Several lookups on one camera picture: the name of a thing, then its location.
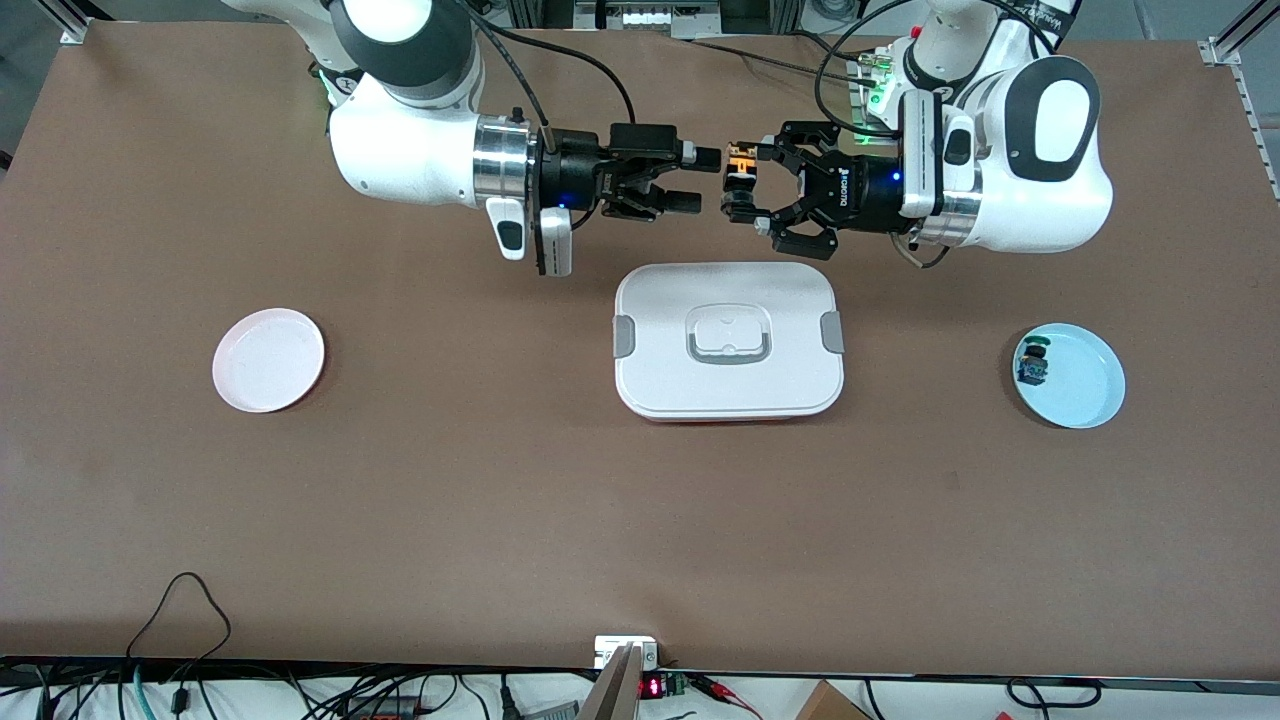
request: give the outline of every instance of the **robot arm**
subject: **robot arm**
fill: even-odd
[[[780,251],[819,259],[835,251],[838,229],[1001,252],[1060,252],[1097,233],[1112,188],[1098,159],[1093,74],[1071,58],[1037,59],[1029,29],[986,3],[929,1],[916,38],[864,58],[877,82],[868,113],[897,131],[897,156],[846,155],[837,127],[786,123],[763,143],[730,146],[722,210],[732,222],[755,224]],[[1055,45],[1075,4],[1036,6],[1033,20]],[[755,160],[796,174],[800,200],[755,208]],[[823,232],[791,229],[806,220]]]
[[[351,187],[380,200],[484,208],[502,256],[521,260],[531,245],[540,274],[572,270],[570,210],[599,206],[607,218],[644,222],[698,213],[701,196],[653,181],[719,170],[718,150],[681,141],[672,126],[618,123],[602,146],[589,132],[539,132],[520,108],[477,114],[485,69],[460,0],[224,1],[284,19],[330,70],[329,136]]]

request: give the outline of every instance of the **light blue plate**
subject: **light blue plate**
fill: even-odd
[[[1018,361],[1027,338],[1046,337],[1048,373],[1042,384],[1018,382]],[[1037,415],[1064,428],[1096,428],[1124,405],[1124,368],[1111,346],[1089,331],[1066,323],[1041,325],[1014,350],[1014,387]]]

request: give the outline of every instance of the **black cable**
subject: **black cable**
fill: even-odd
[[[529,104],[534,108],[534,115],[538,117],[538,124],[541,127],[543,135],[549,138],[550,132],[548,131],[550,129],[550,123],[547,122],[547,113],[543,111],[543,104],[538,101],[538,94],[534,92],[532,86],[529,85],[529,78],[525,77],[525,73],[520,69],[516,59],[507,51],[507,46],[498,40],[497,35],[494,35],[493,28],[497,26],[484,19],[484,15],[477,13],[476,9],[467,3],[467,0],[453,1],[457,3],[460,8],[466,10],[467,15],[471,17],[471,22],[475,23],[475,26],[480,28],[480,32],[489,38],[489,44],[498,51],[498,55],[502,55],[502,60],[507,63],[508,68],[511,68],[511,74],[516,76],[516,82],[520,83],[521,90],[525,91],[525,97],[529,99]]]
[[[102,682],[106,680],[106,676],[110,674],[111,674],[110,670],[102,673],[102,675],[96,680],[93,680],[93,684],[88,687],[88,692],[86,692],[83,696],[76,697],[76,707],[72,708],[72,714],[67,716],[67,720],[76,720],[77,717],[79,717],[81,708],[84,707],[84,703],[88,702],[88,698],[93,696],[93,691],[96,691],[99,685],[101,685]]]
[[[227,641],[232,639],[232,620],[230,620],[230,618],[227,616],[227,612],[223,611],[223,607],[220,605],[218,605],[218,601],[214,600],[214,594],[211,592],[209,592],[209,585],[205,584],[205,579],[201,578],[198,574],[192,573],[191,570],[186,570],[186,571],[178,573],[177,575],[173,577],[172,580],[169,580],[169,585],[165,587],[164,594],[160,596],[160,603],[156,605],[156,609],[151,612],[151,618],[147,618],[147,621],[142,624],[142,628],[138,629],[138,632],[133,635],[133,639],[131,639],[129,644],[124,648],[124,660],[125,661],[129,661],[129,660],[134,659],[133,657],[133,646],[137,644],[138,639],[142,638],[142,635],[148,629],[151,629],[151,624],[156,621],[156,618],[160,615],[160,611],[164,609],[164,603],[169,600],[169,593],[173,591],[173,587],[175,584],[178,584],[178,580],[180,580],[183,578],[191,578],[191,579],[196,580],[197,584],[200,584],[200,591],[202,593],[205,593],[205,601],[209,602],[209,606],[212,607],[214,612],[216,612],[218,616],[223,620],[223,630],[224,630],[223,632],[223,639],[218,641],[218,644],[215,644],[214,647],[211,647],[207,651],[205,651],[204,655],[201,655],[200,657],[197,657],[195,660],[195,662],[200,662],[201,660],[205,660],[210,655],[218,652],[219,650],[221,650],[221,647],[224,644],[227,644]]]
[[[947,256],[947,252],[951,252],[951,246],[950,245],[943,245],[942,250],[938,250],[938,254],[933,256],[933,260],[929,260],[928,263],[924,263],[923,265],[920,265],[920,269],[922,270],[928,270],[929,268],[936,266],[938,263],[942,261],[943,258]]]
[[[196,684],[200,685],[200,697],[205,701],[205,710],[209,711],[209,717],[211,720],[218,720],[218,714],[214,712],[214,703],[209,702],[209,693],[205,692],[205,679],[197,676]]]
[[[315,707],[315,698],[307,694],[305,689],[302,689],[302,683],[300,683],[298,679],[293,676],[293,669],[285,666],[284,671],[288,673],[289,675],[289,684],[293,685],[293,689],[297,691],[298,697],[302,698],[302,706],[307,708],[307,712],[310,712],[311,708]]]
[[[818,47],[822,47],[823,50],[831,51],[831,44],[827,42],[826,40],[823,40],[822,36],[818,35],[817,32],[810,32],[808,29],[797,27],[794,31],[791,31],[788,35],[795,35],[796,37],[804,37],[804,38],[812,40],[814,44],[818,45]],[[836,59],[837,60],[845,60],[846,63],[852,63],[852,61],[858,60],[859,55],[863,55],[864,53],[874,53],[874,51],[876,51],[874,47],[868,47],[867,50],[855,50],[852,53],[836,53]]]
[[[1027,702],[1025,700],[1018,697],[1018,693],[1014,692],[1014,685],[1021,685],[1032,691],[1032,694],[1036,696],[1036,701]],[[1093,697],[1082,700],[1080,702],[1044,702],[1044,696],[1041,694],[1039,688],[1032,684],[1030,680],[1028,680],[1027,678],[1010,678],[1009,682],[1005,683],[1005,693],[1009,696],[1009,700],[1016,702],[1018,705],[1028,710],[1039,710],[1044,720],[1051,720],[1048,716],[1048,711],[1051,708],[1083,710],[1085,707],[1093,707],[1094,705],[1097,705],[1098,701],[1102,700],[1102,683],[1093,682],[1093,684],[1091,684],[1089,687],[1093,688]]]
[[[422,684],[421,687],[417,688],[417,707],[413,708],[413,715],[430,715],[436,710],[444,707],[445,705],[449,705],[449,701],[453,700],[453,696],[458,694],[458,676],[453,675],[453,689],[449,691],[449,697],[444,698],[435,707],[422,707],[422,691],[426,689],[426,682],[430,679],[431,675],[426,675],[425,678],[422,678]]]
[[[115,708],[120,711],[120,720],[125,720],[125,717],[124,717],[124,678],[128,674],[128,670],[129,670],[129,661],[128,660],[122,660],[120,661],[120,670],[119,670],[120,676],[116,678],[116,682],[115,682]]]
[[[749,60],[759,60],[762,63],[768,63],[771,65],[777,65],[780,68],[786,68],[788,70],[796,70],[799,73],[805,73],[805,74],[809,74],[809,76],[818,74],[818,70],[815,70],[813,68],[808,68],[805,65],[797,65],[795,63],[787,63],[786,60],[778,60],[777,58],[769,58],[767,55],[759,55],[756,53],[750,53],[748,50],[739,50],[737,47],[726,47],[723,45],[716,45],[716,44],[712,44],[712,42],[703,42],[700,40],[689,40],[687,42],[690,45],[696,45],[699,47],[708,47],[710,50],[719,50],[721,53],[728,53],[731,55],[737,55],[739,58],[746,58]],[[861,85],[864,87],[876,87],[876,81],[873,81],[870,78],[855,78],[855,77],[849,77],[849,76],[844,76],[844,74],[840,74],[840,73],[826,73],[826,72],[822,73],[822,77],[831,78],[831,79],[838,79],[841,82],[851,82],[851,83],[855,83],[855,85]]]
[[[484,711],[484,720],[493,720],[492,717],[489,717],[489,705],[485,703],[485,701],[484,701],[483,697],[480,697],[480,693],[477,693],[474,689],[471,689],[471,685],[467,684],[467,679],[460,675],[458,676],[458,684],[462,685],[462,689],[465,689],[468,693],[476,696],[476,700],[480,701],[480,710]]]
[[[36,720],[45,720],[45,707],[49,705],[49,679],[40,665],[33,665],[36,675],[40,678],[40,696],[36,698]]]
[[[868,13],[867,15],[864,15],[863,18],[860,18],[859,20],[854,22],[851,26],[849,26],[849,29],[846,29],[840,36],[840,38],[836,40],[835,44],[832,44],[831,50],[827,51],[826,55],[823,55],[822,61],[818,63],[817,72],[818,73],[826,73],[827,72],[827,65],[829,65],[831,60],[833,60],[836,58],[836,53],[840,53],[841,46],[844,46],[845,42],[849,41],[849,38],[855,32],[858,32],[859,29],[861,29],[863,26],[865,26],[870,20],[878,18],[879,15],[883,15],[884,13],[887,13],[887,12],[895,9],[895,8],[901,8],[902,5],[906,5],[908,3],[911,3],[911,1],[914,1],[914,0],[892,0],[890,3],[886,3],[886,4],[881,5],[879,8],[876,8],[874,10],[872,10],[870,13]],[[1002,12],[1007,13],[1010,17],[1015,18],[1018,22],[1020,22],[1024,26],[1027,26],[1027,28],[1032,32],[1032,35],[1037,40],[1039,40],[1044,45],[1044,47],[1048,49],[1050,53],[1053,51],[1053,44],[1048,41],[1048,36],[1046,36],[1044,31],[1042,31],[1039,27],[1036,26],[1036,23],[1032,22],[1032,19],[1027,15],[1027,13],[1024,13],[1023,10],[1019,10],[1019,9],[1014,8],[1009,3],[1005,3],[1005,0],[982,0],[982,1],[986,3],[987,5],[991,5],[993,8],[997,8],[997,9],[1002,10]],[[831,120],[836,127],[847,129],[850,132],[855,132],[858,135],[864,135],[864,136],[868,136],[868,137],[897,137],[899,136],[897,131],[881,129],[881,128],[873,128],[873,127],[867,127],[867,126],[855,126],[855,124],[850,123],[849,120],[845,120],[844,118],[840,118],[835,113],[832,113],[831,109],[827,108],[827,104],[822,99],[822,77],[823,77],[822,74],[818,74],[818,76],[814,77],[813,99],[814,99],[814,102],[818,105],[818,110],[820,110],[822,114],[826,115],[826,118],[828,120]]]
[[[600,70],[602,73],[604,73],[605,77],[609,78],[609,82],[613,83],[613,87],[618,88],[618,95],[622,96],[622,104],[626,105],[626,108],[627,108],[627,122],[630,122],[632,124],[636,122],[636,109],[635,109],[635,105],[631,104],[631,95],[627,92],[626,86],[623,86],[622,81],[618,79],[618,76],[614,74],[613,70],[609,69],[609,67],[605,65],[604,63],[602,63],[600,60],[596,60],[595,58],[588,55],[586,53],[582,53],[581,50],[573,50],[572,47],[564,47],[563,45],[556,45],[554,42],[547,42],[545,40],[535,40],[532,37],[526,37],[524,35],[516,35],[515,32],[511,32],[509,29],[507,29],[504,27],[499,27],[499,26],[495,26],[493,23],[489,23],[489,20],[484,20],[484,22],[488,23],[489,27],[494,32],[497,32],[498,35],[506,37],[507,40],[509,40],[512,42],[518,42],[521,45],[527,45],[530,47],[538,47],[540,50],[549,50],[552,53],[559,53],[561,55],[567,55],[570,58],[575,58],[577,60],[582,60],[584,63],[586,63],[586,64],[591,65],[593,68]]]
[[[870,703],[876,720],[884,720],[884,714],[879,711],[879,705],[876,702],[876,691],[872,689],[870,679],[863,678],[863,684],[867,685],[867,702]]]
[[[591,215],[594,215],[594,214],[595,214],[595,205],[591,205],[590,210],[588,210],[581,218],[573,220],[573,223],[570,224],[570,229],[575,229],[576,231],[577,228],[585,225],[586,222],[590,220]]]

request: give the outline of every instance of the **cable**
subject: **cable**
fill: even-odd
[[[929,260],[928,263],[920,265],[920,269],[928,270],[929,268],[937,266],[937,264],[941,263],[942,259],[947,256],[947,252],[951,252],[951,246],[943,245],[942,250],[938,250],[938,254],[933,256],[933,260]]]
[[[879,711],[879,703],[876,702],[876,691],[872,689],[870,679],[863,678],[863,684],[867,685],[867,702],[870,703],[876,720],[884,720],[884,714]]]
[[[840,38],[836,40],[836,42],[832,45],[831,50],[828,50],[827,54],[823,55],[822,61],[818,63],[817,73],[819,73],[819,74],[817,74],[814,77],[813,99],[814,99],[814,102],[818,105],[818,110],[820,110],[822,114],[826,115],[826,118],[828,120],[831,120],[836,127],[847,129],[850,132],[855,132],[858,135],[869,136],[869,137],[897,137],[899,136],[897,131],[881,129],[881,128],[873,128],[873,127],[867,127],[867,126],[855,126],[855,124],[850,123],[849,120],[845,120],[844,118],[840,118],[835,113],[832,113],[831,109],[827,108],[827,104],[822,99],[822,78],[823,78],[822,73],[827,72],[827,65],[829,65],[831,60],[833,60],[836,58],[836,53],[840,53],[841,46],[844,46],[845,42],[855,32],[858,32],[859,29],[861,29],[867,23],[869,23],[870,20],[878,18],[879,15],[883,15],[884,13],[887,13],[887,12],[895,9],[895,8],[901,8],[902,5],[906,5],[908,3],[911,3],[911,1],[914,1],[914,0],[892,0],[890,3],[886,3],[884,5],[881,5],[879,8],[876,8],[874,10],[872,10],[870,13],[868,13],[867,15],[864,15],[861,19],[854,22],[851,26],[849,26],[849,29],[846,29],[840,36]],[[1027,15],[1027,13],[1024,13],[1023,10],[1019,10],[1019,9],[1014,8],[1009,3],[1005,3],[1005,0],[982,0],[982,1],[986,3],[987,5],[991,5],[993,8],[1004,10],[1010,17],[1015,18],[1018,22],[1020,22],[1024,26],[1027,26],[1027,28],[1032,32],[1032,35],[1036,37],[1036,40],[1039,40],[1044,45],[1044,47],[1052,54],[1052,51],[1053,51],[1053,44],[1050,42],[1048,36],[1044,35],[1044,31],[1042,31],[1039,27],[1037,27],[1036,23],[1033,23],[1032,19]]]
[[[786,68],[788,70],[796,70],[796,72],[805,73],[805,74],[809,74],[809,76],[818,74],[818,70],[815,70],[813,68],[806,68],[804,65],[797,65],[795,63],[787,63],[785,60],[778,60],[777,58],[769,58],[767,55],[758,55],[755,53],[749,53],[746,50],[739,50],[737,47],[726,47],[723,45],[716,45],[716,44],[712,44],[712,42],[703,42],[700,40],[689,40],[687,42],[690,45],[696,45],[699,47],[708,47],[710,50],[719,50],[721,53],[728,53],[731,55],[737,55],[739,58],[746,58],[749,60],[759,60],[762,63],[768,63],[771,65],[777,65],[780,68]],[[822,77],[831,78],[831,79],[838,79],[841,82],[851,82],[851,83],[855,83],[855,85],[861,85],[863,87],[876,87],[876,81],[873,81],[870,78],[855,78],[855,77],[842,76],[840,73],[822,73]]]
[[[147,720],[156,720],[156,714],[151,711],[151,703],[147,702],[147,696],[142,692],[142,665],[133,666],[133,694],[138,698],[142,715]]]
[[[591,215],[595,214],[595,208],[596,208],[596,205],[591,205],[590,210],[588,210],[581,218],[573,220],[573,223],[570,224],[570,229],[575,229],[576,231],[577,228],[585,225],[586,222],[591,219]]]
[[[45,671],[40,669],[40,665],[32,665],[32,667],[36,669],[36,675],[40,678],[40,696],[36,698],[36,720],[45,720],[45,707],[49,706],[49,679],[45,678]]]
[[[516,82],[520,83],[520,88],[525,91],[525,97],[529,99],[529,104],[534,108],[534,114],[538,117],[538,124],[541,128],[543,137],[548,145],[548,151],[554,152],[556,140],[552,137],[550,123],[547,122],[547,113],[543,111],[543,104],[538,101],[538,94],[534,92],[532,86],[529,85],[529,78],[525,77],[525,73],[520,69],[516,59],[507,51],[507,46],[498,40],[497,35],[494,35],[494,28],[497,26],[484,19],[484,15],[477,13],[476,9],[467,3],[467,0],[453,1],[457,3],[460,8],[466,10],[467,15],[471,17],[471,22],[475,23],[475,26],[480,28],[480,32],[489,38],[489,44],[493,45],[493,49],[498,51],[498,55],[502,55],[502,60],[507,63],[508,68],[511,68],[511,74],[516,76]]]
[[[224,629],[224,632],[223,632],[223,639],[218,641],[218,644],[215,644],[214,647],[211,647],[207,651],[205,651],[204,655],[201,655],[200,657],[197,657],[193,662],[200,662],[201,660],[204,660],[204,659],[209,657],[210,655],[218,652],[219,650],[221,650],[221,647],[224,644],[227,644],[227,641],[232,639],[232,620],[230,620],[230,618],[227,616],[227,612],[223,611],[223,607],[220,605],[218,605],[218,601],[214,600],[212,593],[209,592],[209,585],[205,584],[205,579],[201,578],[198,574],[192,573],[191,570],[186,570],[186,571],[178,573],[177,575],[173,577],[172,580],[169,580],[169,585],[165,587],[164,594],[160,596],[160,603],[156,605],[156,609],[154,611],[151,611],[151,618],[147,618],[147,621],[142,624],[142,628],[138,629],[138,632],[133,635],[133,639],[131,639],[129,644],[124,648],[124,660],[125,661],[131,661],[131,660],[134,659],[133,657],[133,646],[137,644],[138,639],[142,638],[142,635],[147,630],[151,629],[151,624],[156,621],[156,618],[160,615],[160,610],[164,609],[164,603],[169,600],[169,593],[173,591],[173,587],[175,584],[178,584],[178,580],[180,580],[183,578],[191,578],[191,579],[196,580],[196,583],[200,584],[200,591],[205,593],[205,600],[209,602],[209,606],[212,607],[214,612],[216,612],[218,616],[223,620],[223,629]]]
[[[449,701],[453,700],[453,696],[458,694],[458,676],[453,675],[453,689],[449,691],[449,697],[444,698],[444,701],[442,701],[440,705],[436,705],[435,707],[422,707],[422,691],[426,689],[426,682],[430,679],[431,675],[424,676],[422,684],[417,688],[417,706],[413,708],[413,715],[430,715],[436,710],[444,707],[445,705],[449,705]]]
[[[814,44],[817,44],[818,47],[822,47],[823,50],[827,50],[827,51],[831,50],[831,44],[828,44],[826,40],[823,40],[822,36],[818,35],[817,32],[810,32],[808,29],[797,27],[794,31],[791,31],[788,35],[794,35],[796,37],[805,37],[808,40],[814,41]],[[836,59],[837,60],[845,60],[846,63],[852,63],[852,61],[858,60],[859,55],[863,55],[864,53],[872,53],[874,50],[876,50],[874,47],[868,47],[867,50],[855,50],[852,53],[836,53]]]
[[[1025,700],[1018,697],[1018,693],[1014,692],[1015,684],[1023,685],[1027,689],[1032,691],[1032,694],[1036,696],[1036,701],[1027,702]],[[1027,678],[1010,678],[1009,682],[1005,683],[1005,693],[1009,694],[1009,700],[1016,702],[1018,705],[1028,710],[1039,710],[1044,720],[1051,720],[1048,716],[1050,708],[1083,710],[1085,707],[1093,707],[1094,705],[1097,705],[1098,701],[1102,700],[1102,683],[1094,680],[1093,684],[1089,687],[1093,688],[1093,697],[1082,700],[1080,702],[1044,702],[1044,696],[1041,694],[1039,688],[1033,685],[1030,680],[1028,680]]]
[[[315,698],[307,694],[305,689],[302,689],[302,683],[300,683],[298,679],[293,676],[293,669],[285,666],[284,671],[288,673],[289,675],[289,684],[293,685],[293,689],[297,691],[298,697],[302,698],[302,706],[306,707],[307,711],[310,712],[311,708],[315,707]]]
[[[527,45],[530,47],[538,47],[538,49],[541,49],[541,50],[549,50],[552,53],[558,53],[561,55],[567,55],[570,58],[575,58],[577,60],[582,60],[584,63],[586,63],[586,64],[591,65],[593,68],[595,68],[595,69],[600,70],[602,73],[604,73],[604,76],[609,78],[609,82],[613,83],[613,87],[618,88],[618,95],[622,96],[622,104],[626,105],[626,108],[627,108],[627,122],[635,124],[635,122],[636,122],[636,109],[635,109],[635,105],[631,104],[631,95],[627,92],[626,86],[622,85],[622,81],[618,79],[618,76],[614,74],[613,70],[609,69],[608,65],[605,65],[600,60],[596,60],[595,58],[588,55],[586,53],[582,53],[581,50],[573,50],[572,47],[564,47],[563,45],[556,45],[554,42],[547,42],[545,40],[535,40],[532,37],[526,37],[524,35],[516,35],[515,32],[511,32],[509,29],[507,29],[504,27],[500,27],[500,26],[495,26],[493,23],[489,23],[489,26],[490,26],[490,28],[494,32],[497,32],[498,35],[506,37],[507,40],[509,40],[512,42],[518,42],[521,45]]]
[[[205,679],[197,675],[196,684],[200,685],[200,697],[205,701],[205,710],[209,711],[209,717],[218,720],[218,714],[214,712],[214,703],[209,702],[209,693],[205,691]]]
[[[484,720],[493,720],[492,717],[489,717],[489,706],[485,703],[484,698],[480,697],[480,693],[477,693],[474,689],[471,689],[471,685],[467,684],[467,679],[466,678],[463,678],[461,675],[458,675],[457,678],[458,678],[458,684],[462,685],[462,689],[465,689],[468,693],[476,696],[476,700],[480,701],[480,710],[484,711]]]
[[[728,703],[732,705],[733,707],[741,707],[742,710],[750,712],[751,715],[755,715],[755,720],[764,720],[764,717],[762,717],[760,714],[756,712],[754,707],[751,707],[750,705],[748,705],[745,701],[742,701],[737,696],[735,696],[732,700],[730,700]]]

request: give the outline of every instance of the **table surface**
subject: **table surface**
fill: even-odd
[[[815,115],[788,70],[552,37],[701,145]],[[554,124],[620,118],[596,73],[512,51]],[[1103,92],[1097,238],[922,273],[849,234],[819,265],[838,402],[678,427],[616,396],[612,300],[648,263],[780,259],[714,211],[717,176],[664,178],[701,215],[596,218],[573,275],[538,278],[481,213],[346,187],[288,28],[96,23],[0,186],[0,652],[119,653],[196,570],[228,657],[581,665],[634,632],[685,667],[1280,679],[1275,202],[1193,44],[1069,51]],[[516,102],[489,55],[484,109]],[[210,357],[270,306],[330,356],[301,405],[244,415]],[[1014,400],[1014,342],[1053,320],[1125,363],[1102,428]],[[138,652],[216,639],[193,585],[173,600]]]

